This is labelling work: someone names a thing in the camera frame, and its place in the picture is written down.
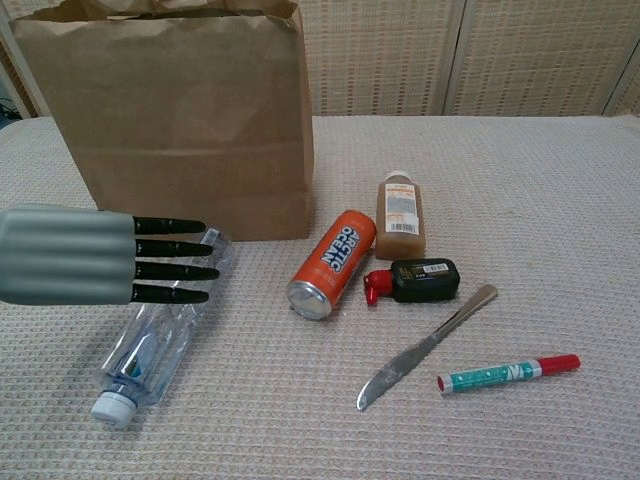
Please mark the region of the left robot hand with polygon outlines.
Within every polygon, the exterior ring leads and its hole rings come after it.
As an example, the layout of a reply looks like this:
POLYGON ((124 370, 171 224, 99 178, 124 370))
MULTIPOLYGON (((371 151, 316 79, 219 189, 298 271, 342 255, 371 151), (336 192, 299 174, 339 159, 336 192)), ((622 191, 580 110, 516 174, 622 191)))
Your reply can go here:
POLYGON ((1 299, 17 305, 198 304, 214 266, 185 263, 212 255, 203 243, 173 240, 203 233, 199 220, 140 217, 56 205, 18 205, 1 212, 1 299))

